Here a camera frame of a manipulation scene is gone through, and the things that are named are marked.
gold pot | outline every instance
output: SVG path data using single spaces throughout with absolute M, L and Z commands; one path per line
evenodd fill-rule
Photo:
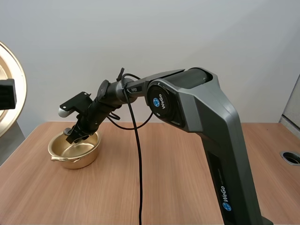
M 79 169 L 91 164 L 98 156 L 100 135 L 96 132 L 88 139 L 70 144 L 67 136 L 60 133 L 48 145 L 52 161 L 58 161 L 67 169 Z

